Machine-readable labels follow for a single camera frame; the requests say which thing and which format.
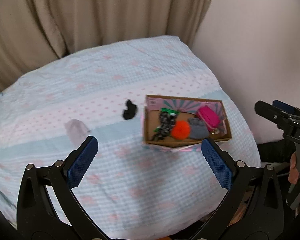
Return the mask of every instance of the beige curtain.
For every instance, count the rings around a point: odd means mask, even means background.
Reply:
[[[210,0],[0,0],[0,91],[69,53],[158,35],[192,45]]]

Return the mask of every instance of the white wall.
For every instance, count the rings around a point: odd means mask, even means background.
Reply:
[[[281,138],[258,100],[300,108],[300,0],[212,0],[193,52],[245,117],[257,143]]]

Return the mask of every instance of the bed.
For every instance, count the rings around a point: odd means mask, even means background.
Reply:
[[[16,224],[25,166],[50,166],[75,149],[65,123],[82,121],[99,150],[73,192],[110,237],[157,239],[212,212],[226,191],[199,147],[161,151],[142,142],[145,95],[222,100],[232,139],[220,147],[260,166],[253,135],[209,68],[178,37],[160,36],[86,49],[20,77],[0,93],[0,210]],[[122,118],[125,101],[137,116]],[[59,218],[67,222],[52,189]]]

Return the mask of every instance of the open box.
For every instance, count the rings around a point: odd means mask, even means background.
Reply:
[[[200,99],[200,98],[184,98],[184,97],[169,97],[158,95],[146,95],[146,106],[144,112],[144,142],[163,147],[177,148],[189,145],[199,144],[202,139],[184,139],[182,141],[176,140],[170,136],[165,137],[164,140],[151,141],[155,134],[155,129],[160,126],[159,114],[161,108],[169,108],[178,110],[181,113],[177,120],[187,121],[188,118],[194,117],[197,109],[202,106],[209,106],[215,113],[218,114],[221,122],[218,129],[219,134],[211,134],[210,136],[216,142],[228,141],[231,137],[231,130],[226,111],[221,100]]]

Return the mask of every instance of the pink pouch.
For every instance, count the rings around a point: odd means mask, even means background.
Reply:
[[[204,121],[210,132],[217,133],[220,119],[218,115],[212,111],[208,106],[204,106],[198,109],[197,117]]]

